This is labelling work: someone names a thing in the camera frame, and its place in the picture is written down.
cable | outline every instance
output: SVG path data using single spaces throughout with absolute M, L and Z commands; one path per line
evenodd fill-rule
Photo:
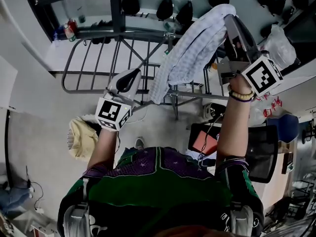
M 216 55 L 216 63 L 219 64 L 218 56 L 217 56 L 217 51 L 215 52 L 215 55 Z
M 9 151 L 8 151 L 8 131 L 9 131 L 9 120 L 10 120 L 10 111 L 6 111 L 6 120 L 5 120 L 5 128 L 4 128 L 4 156 L 5 156 L 5 168 L 6 168 L 6 175 L 8 178 L 8 183 L 10 188 L 14 187 L 11 168 L 10 168 L 10 161 L 9 161 Z
M 200 161 L 202 161 L 203 160 L 203 151 L 204 151 L 204 149 L 206 148 L 206 141 L 207 141 L 207 136 L 208 136 L 208 133 L 209 133 L 209 131 L 211 130 L 211 128 L 214 126 L 214 124 L 223 116 L 224 114 L 221 114 L 213 123 L 212 123 L 212 125 L 210 125 L 210 127 L 209 127 L 209 129 L 208 129 L 208 131 L 207 131 L 207 133 L 206 133 L 206 135 L 205 135 L 205 140 L 204 140 L 204 145 L 203 145 L 203 147 L 202 147 L 202 149 L 201 149 L 201 151 L 200 151 L 200 153 L 199 153 L 199 156 L 198 156 L 198 158 L 197 158 L 197 161 L 198 162 L 200 162 Z
M 144 116 L 143 118 L 141 118 L 140 120 L 132 121 L 132 122 L 126 122 L 125 124 L 133 124 L 133 123 L 136 123 L 136 122 L 142 121 L 142 120 L 146 117 L 147 112 L 148 112 L 148 106 L 147 106 L 147 110 L 146 110 L 145 116 Z
M 30 176 L 29 176 L 29 172 L 28 172 L 28 167 L 27 166 L 25 166 L 25 168 L 26 168 L 26 178 L 28 179 L 28 182 L 30 181 Z M 43 188 L 42 188 L 42 186 L 38 183 L 38 182 L 32 182 L 32 181 L 30 181 L 31 182 L 31 184 L 37 184 L 39 187 L 40 187 L 40 189 L 41 189 L 41 196 L 35 201 L 35 203 L 34 203 L 34 210 L 36 211 L 36 204 L 37 204 L 37 202 L 40 200 L 40 199 L 42 199 L 43 198 L 43 196 L 44 196 L 44 191 L 43 191 Z
M 119 138 L 119 132 L 118 132 L 118 149 L 115 151 L 115 153 L 114 153 L 114 154 L 116 154 L 116 153 L 117 153 L 117 151 L 119 150 L 119 147 L 120 147 L 120 138 Z
M 40 199 L 42 199 L 43 198 L 43 196 L 44 196 L 44 191 L 43 191 L 43 188 L 42 188 L 42 186 L 39 184 L 39 183 L 37 183 L 37 182 L 31 182 L 32 184 L 37 184 L 39 187 L 40 187 L 40 189 L 41 189 L 41 196 L 38 198 L 38 200 L 36 200 L 35 201 L 35 203 L 34 203 L 34 210 L 36 211 L 36 203 L 40 200 Z

beaded bracelet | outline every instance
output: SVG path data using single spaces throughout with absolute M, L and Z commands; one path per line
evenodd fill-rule
M 254 92 L 252 91 L 250 94 L 242 95 L 237 92 L 234 92 L 230 85 L 228 85 L 229 95 L 237 101 L 240 102 L 251 102 L 254 96 Z

shoe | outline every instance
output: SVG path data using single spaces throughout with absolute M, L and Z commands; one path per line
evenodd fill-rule
M 144 142 L 144 138 L 143 137 L 138 137 L 136 139 L 135 148 L 137 150 L 144 150 L 145 149 L 145 142 Z

person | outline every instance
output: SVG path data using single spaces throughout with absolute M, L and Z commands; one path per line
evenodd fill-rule
M 245 154 L 253 95 L 237 75 L 218 140 L 215 176 L 175 149 L 138 139 L 113 169 L 117 133 L 102 129 L 83 174 L 61 202 L 61 236 L 259 236 L 263 206 Z

box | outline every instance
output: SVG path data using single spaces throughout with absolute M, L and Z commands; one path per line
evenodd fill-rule
M 95 119 L 102 128 L 119 131 L 131 116 L 131 106 L 100 97 Z
M 273 60 L 260 56 L 241 73 L 258 97 L 263 96 L 283 82 L 283 77 Z

